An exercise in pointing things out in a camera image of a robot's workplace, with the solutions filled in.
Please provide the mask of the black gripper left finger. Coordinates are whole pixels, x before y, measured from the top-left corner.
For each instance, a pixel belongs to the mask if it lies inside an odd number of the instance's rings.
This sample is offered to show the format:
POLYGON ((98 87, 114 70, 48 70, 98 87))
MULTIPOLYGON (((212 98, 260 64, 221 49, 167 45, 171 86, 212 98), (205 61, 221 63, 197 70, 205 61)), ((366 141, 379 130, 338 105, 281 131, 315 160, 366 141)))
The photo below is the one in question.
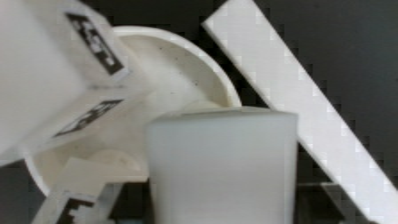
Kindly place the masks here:
POLYGON ((148 183, 126 183, 110 211, 116 224, 149 224, 149 189, 148 183))

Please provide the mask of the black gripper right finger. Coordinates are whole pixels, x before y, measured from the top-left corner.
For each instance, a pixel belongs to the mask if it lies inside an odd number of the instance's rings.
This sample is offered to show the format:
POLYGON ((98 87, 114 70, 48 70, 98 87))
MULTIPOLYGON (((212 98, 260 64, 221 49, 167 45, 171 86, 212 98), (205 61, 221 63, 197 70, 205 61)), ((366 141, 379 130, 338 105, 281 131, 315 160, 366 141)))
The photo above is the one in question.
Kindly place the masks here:
POLYGON ((368 219, 338 184, 300 183, 295 224, 368 224, 368 219))

